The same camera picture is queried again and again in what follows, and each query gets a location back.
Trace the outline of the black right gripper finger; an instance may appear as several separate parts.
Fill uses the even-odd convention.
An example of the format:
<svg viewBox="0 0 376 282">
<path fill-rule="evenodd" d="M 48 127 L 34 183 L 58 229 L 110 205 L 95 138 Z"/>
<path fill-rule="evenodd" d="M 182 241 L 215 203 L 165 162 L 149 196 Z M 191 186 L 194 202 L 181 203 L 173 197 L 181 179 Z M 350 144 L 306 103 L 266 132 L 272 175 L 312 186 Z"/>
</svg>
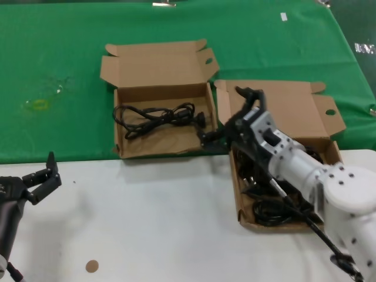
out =
<svg viewBox="0 0 376 282">
<path fill-rule="evenodd" d="M 209 132 L 198 130 L 198 138 L 200 140 L 201 148 L 204 150 L 228 150 L 224 140 L 223 129 Z"/>
<path fill-rule="evenodd" d="M 261 89 L 255 90 L 236 86 L 236 92 L 245 98 L 244 108 L 251 109 L 257 100 L 259 101 L 260 109 L 266 108 L 266 97 Z"/>
</svg>

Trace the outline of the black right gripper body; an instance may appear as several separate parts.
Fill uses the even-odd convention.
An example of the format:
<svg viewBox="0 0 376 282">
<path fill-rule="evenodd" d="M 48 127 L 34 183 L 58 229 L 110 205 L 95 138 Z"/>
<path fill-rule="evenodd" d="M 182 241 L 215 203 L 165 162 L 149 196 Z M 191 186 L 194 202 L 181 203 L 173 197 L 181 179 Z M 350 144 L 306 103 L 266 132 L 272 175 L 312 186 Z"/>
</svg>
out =
<svg viewBox="0 0 376 282">
<path fill-rule="evenodd" d="M 257 141 L 254 130 L 250 122 L 244 117 L 258 111 L 258 107 L 253 109 L 243 109 L 233 115 L 224 125 L 224 137 L 229 150 L 239 150 L 251 159 L 257 157 Z"/>
</svg>

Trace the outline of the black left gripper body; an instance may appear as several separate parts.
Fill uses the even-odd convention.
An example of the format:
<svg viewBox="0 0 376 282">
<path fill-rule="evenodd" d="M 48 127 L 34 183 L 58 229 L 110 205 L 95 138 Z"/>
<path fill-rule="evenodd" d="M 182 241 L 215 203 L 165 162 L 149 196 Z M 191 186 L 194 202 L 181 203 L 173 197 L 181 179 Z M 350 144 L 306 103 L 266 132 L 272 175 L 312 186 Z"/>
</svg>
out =
<svg viewBox="0 0 376 282">
<path fill-rule="evenodd" d="M 29 186 L 20 177 L 1 176 L 1 204 L 20 200 L 31 201 L 28 189 Z"/>
</svg>

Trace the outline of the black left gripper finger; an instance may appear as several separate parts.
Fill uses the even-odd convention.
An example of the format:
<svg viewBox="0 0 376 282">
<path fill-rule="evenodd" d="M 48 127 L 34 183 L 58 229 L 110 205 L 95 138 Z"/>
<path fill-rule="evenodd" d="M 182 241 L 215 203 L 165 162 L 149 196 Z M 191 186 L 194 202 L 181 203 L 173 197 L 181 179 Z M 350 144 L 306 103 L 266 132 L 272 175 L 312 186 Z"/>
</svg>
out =
<svg viewBox="0 0 376 282">
<path fill-rule="evenodd" d="M 22 177 L 22 181 L 26 186 L 36 186 L 46 182 L 53 171 L 53 152 L 49 152 L 48 159 L 46 161 L 46 168 L 37 172 L 28 174 Z"/>
<path fill-rule="evenodd" d="M 53 152 L 53 171 L 51 177 L 44 183 L 38 184 L 37 188 L 34 189 L 31 194 L 31 203 L 33 205 L 37 205 L 41 202 L 44 198 L 49 196 L 52 192 L 54 192 L 59 186 L 62 185 L 61 176 L 59 174 L 58 165 L 55 160 L 55 155 Z"/>
</svg>

